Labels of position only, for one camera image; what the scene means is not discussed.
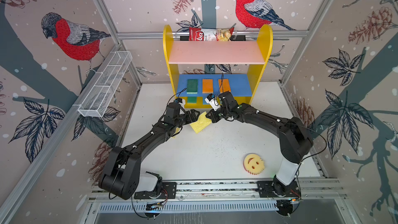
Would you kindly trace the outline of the dark green sponge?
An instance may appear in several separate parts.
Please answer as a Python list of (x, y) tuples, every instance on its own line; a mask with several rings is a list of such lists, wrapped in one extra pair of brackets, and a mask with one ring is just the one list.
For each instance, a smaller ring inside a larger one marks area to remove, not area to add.
[(187, 80), (187, 94), (197, 94), (198, 93), (199, 82), (198, 79), (188, 79)]

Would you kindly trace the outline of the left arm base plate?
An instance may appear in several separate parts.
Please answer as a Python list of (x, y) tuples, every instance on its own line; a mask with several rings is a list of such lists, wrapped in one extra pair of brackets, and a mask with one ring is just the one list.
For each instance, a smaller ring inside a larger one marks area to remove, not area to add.
[(175, 199), (177, 191), (176, 182), (165, 182), (157, 184), (152, 191), (137, 191), (134, 200), (166, 200)]

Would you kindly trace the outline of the light green sponge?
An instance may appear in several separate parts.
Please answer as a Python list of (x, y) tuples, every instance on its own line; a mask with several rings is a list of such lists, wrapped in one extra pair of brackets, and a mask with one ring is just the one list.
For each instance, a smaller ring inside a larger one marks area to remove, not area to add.
[(188, 104), (196, 104), (197, 103), (197, 97), (187, 97), (187, 103)]

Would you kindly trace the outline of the pale yellow sponge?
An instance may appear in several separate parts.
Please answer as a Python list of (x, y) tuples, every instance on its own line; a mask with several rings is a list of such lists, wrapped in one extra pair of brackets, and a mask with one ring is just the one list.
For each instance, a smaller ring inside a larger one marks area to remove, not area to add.
[(213, 93), (213, 80), (212, 79), (202, 79), (202, 93), (211, 94)]

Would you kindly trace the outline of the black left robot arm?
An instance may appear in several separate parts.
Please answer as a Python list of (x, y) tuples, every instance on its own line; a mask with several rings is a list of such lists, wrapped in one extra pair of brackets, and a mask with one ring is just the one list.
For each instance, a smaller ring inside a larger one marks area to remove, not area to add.
[(124, 200), (136, 192), (142, 161), (161, 144), (177, 135), (176, 130), (198, 121), (200, 112), (186, 111), (179, 103), (169, 103), (165, 113), (151, 130), (135, 143), (114, 147), (98, 180), (100, 189)]

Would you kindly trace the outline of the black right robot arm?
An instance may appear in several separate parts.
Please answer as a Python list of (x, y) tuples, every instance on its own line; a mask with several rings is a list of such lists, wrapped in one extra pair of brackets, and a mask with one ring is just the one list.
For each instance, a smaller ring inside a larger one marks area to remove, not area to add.
[(255, 125), (279, 138), (279, 146), (283, 155), (279, 170), (271, 182), (270, 189), (266, 190), (268, 196), (286, 197), (294, 192), (298, 186), (295, 182), (300, 165), (313, 147), (313, 139), (309, 130), (297, 117), (290, 119), (277, 117), (257, 110), (246, 103), (238, 103), (231, 92), (227, 91), (219, 96), (209, 94), (205, 102), (212, 110), (206, 118), (212, 123), (221, 119), (228, 121), (237, 120), (242, 123)]

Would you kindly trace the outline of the orange sponge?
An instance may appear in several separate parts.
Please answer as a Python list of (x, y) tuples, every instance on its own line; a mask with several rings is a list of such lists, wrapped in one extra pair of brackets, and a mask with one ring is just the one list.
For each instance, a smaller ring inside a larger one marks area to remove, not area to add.
[(231, 87), (228, 79), (219, 79), (219, 93), (231, 92)]

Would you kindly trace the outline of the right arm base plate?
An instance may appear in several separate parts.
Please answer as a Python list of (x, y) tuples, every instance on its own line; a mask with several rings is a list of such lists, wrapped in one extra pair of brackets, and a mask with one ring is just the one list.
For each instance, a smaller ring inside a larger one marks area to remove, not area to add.
[(257, 192), (260, 198), (300, 198), (301, 191), (294, 180), (290, 185), (274, 181), (257, 181)]

